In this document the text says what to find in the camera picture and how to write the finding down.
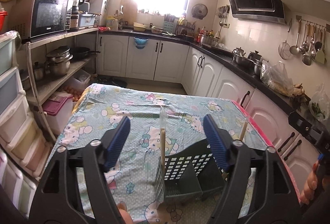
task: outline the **hello kitty tablecloth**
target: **hello kitty tablecloth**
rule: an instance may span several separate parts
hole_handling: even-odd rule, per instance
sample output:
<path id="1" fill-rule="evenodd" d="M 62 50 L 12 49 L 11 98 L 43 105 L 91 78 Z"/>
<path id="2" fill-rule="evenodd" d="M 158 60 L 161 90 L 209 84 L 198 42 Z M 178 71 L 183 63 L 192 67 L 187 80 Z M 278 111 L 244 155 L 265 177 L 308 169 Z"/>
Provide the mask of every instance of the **hello kitty tablecloth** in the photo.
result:
<path id="1" fill-rule="evenodd" d="M 143 92 L 103 84 L 92 84 L 85 93 L 58 137 L 50 158 L 60 145 L 68 149 L 80 148 L 93 139 L 100 139 L 106 130 L 116 128 L 123 116 L 127 116 L 131 120 L 131 131 L 116 166 L 105 174 L 115 201 L 126 202 L 134 223 L 206 223 L 218 196 L 185 206 L 161 205 L 157 209 L 153 183 L 160 154 L 160 106 L 169 117 L 166 126 L 166 155 L 169 155 L 206 138 L 203 130 L 206 114 L 211 114 L 219 128 L 228 130 L 233 139 L 238 139 L 245 120 L 238 105 L 225 99 Z M 269 142 L 253 125 L 248 124 L 244 142 L 251 148 L 265 150 Z M 85 214 L 93 216 L 83 169 L 78 168 L 77 173 Z M 253 171 L 240 216 L 249 210 L 254 175 Z"/>

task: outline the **black countertop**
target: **black countertop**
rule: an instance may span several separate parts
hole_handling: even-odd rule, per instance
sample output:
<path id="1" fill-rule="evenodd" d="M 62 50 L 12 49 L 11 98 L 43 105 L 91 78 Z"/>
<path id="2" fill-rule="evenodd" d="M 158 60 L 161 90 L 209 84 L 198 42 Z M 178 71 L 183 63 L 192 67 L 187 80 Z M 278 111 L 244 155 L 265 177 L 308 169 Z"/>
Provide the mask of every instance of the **black countertop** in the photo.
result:
<path id="1" fill-rule="evenodd" d="M 150 38 L 150 39 L 158 39 L 163 41 L 170 41 L 176 42 L 181 44 L 189 45 L 200 52 L 208 55 L 209 57 L 215 59 L 219 63 L 223 64 L 224 67 L 235 73 L 241 79 L 246 81 L 251 86 L 258 89 L 262 92 L 265 96 L 267 96 L 270 100 L 272 100 L 283 112 L 289 115 L 291 112 L 296 111 L 300 116 L 302 116 L 305 120 L 307 120 L 312 125 L 317 125 L 320 129 L 323 129 L 324 126 L 317 121 L 313 115 L 310 113 L 308 106 L 306 104 L 298 105 L 293 103 L 292 99 L 281 95 L 278 92 L 268 88 L 263 82 L 260 80 L 258 76 L 256 76 L 252 69 L 246 69 L 245 67 L 239 66 L 232 57 L 231 52 L 222 51 L 219 52 L 218 50 L 213 50 L 212 48 L 200 45 L 196 42 L 188 42 L 186 40 L 182 40 L 173 36 L 165 36 L 165 35 L 156 35 L 152 34 L 148 30 L 146 32 L 126 32 L 126 31 L 104 31 L 100 32 L 100 34 L 108 34 L 108 35 L 121 35 L 121 36 L 134 36 L 137 38 Z"/>

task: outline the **red plastic basket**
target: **red plastic basket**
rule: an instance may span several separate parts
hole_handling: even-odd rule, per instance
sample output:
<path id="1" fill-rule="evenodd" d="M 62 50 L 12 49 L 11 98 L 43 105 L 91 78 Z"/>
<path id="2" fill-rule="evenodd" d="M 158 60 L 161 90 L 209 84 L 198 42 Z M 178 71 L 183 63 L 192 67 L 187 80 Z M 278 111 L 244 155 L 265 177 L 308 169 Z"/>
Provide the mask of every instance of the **red plastic basket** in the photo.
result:
<path id="1" fill-rule="evenodd" d="M 5 21 L 5 17 L 8 15 L 7 12 L 0 12 L 0 31 L 3 26 L 3 22 Z"/>

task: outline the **silver bolt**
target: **silver bolt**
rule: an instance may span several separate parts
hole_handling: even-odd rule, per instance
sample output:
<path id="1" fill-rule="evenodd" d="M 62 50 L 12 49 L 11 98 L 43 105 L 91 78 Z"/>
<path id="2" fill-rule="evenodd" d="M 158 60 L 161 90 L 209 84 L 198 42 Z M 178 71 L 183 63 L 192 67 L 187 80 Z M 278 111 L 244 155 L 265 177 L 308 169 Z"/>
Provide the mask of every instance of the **silver bolt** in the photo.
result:
<path id="1" fill-rule="evenodd" d="M 270 153 L 275 153 L 276 152 L 276 149 L 273 148 L 273 147 L 268 147 L 267 148 L 267 151 L 270 152 Z"/>
<path id="2" fill-rule="evenodd" d="M 97 147 L 99 144 L 101 144 L 101 141 L 98 139 L 95 139 L 90 143 L 92 147 Z"/>
<path id="3" fill-rule="evenodd" d="M 61 152 L 63 152 L 63 151 L 66 151 L 66 147 L 64 147 L 64 146 L 59 146 L 59 147 L 57 148 L 57 152 L 61 153 Z"/>
<path id="4" fill-rule="evenodd" d="M 241 147 L 241 146 L 243 146 L 243 142 L 240 140 L 234 140 L 233 145 L 236 147 Z"/>

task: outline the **black frying pan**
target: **black frying pan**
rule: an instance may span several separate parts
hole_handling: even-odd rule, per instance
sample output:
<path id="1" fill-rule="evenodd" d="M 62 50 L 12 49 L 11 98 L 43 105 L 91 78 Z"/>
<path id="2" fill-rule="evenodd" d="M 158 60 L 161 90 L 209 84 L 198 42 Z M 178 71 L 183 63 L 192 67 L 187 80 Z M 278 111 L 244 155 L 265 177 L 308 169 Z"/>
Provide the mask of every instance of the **black frying pan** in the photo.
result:
<path id="1" fill-rule="evenodd" d="M 71 48 L 70 53 L 73 55 L 74 60 L 81 60 L 90 56 L 91 54 L 100 53 L 100 51 L 91 51 L 89 48 L 86 47 L 76 47 Z"/>

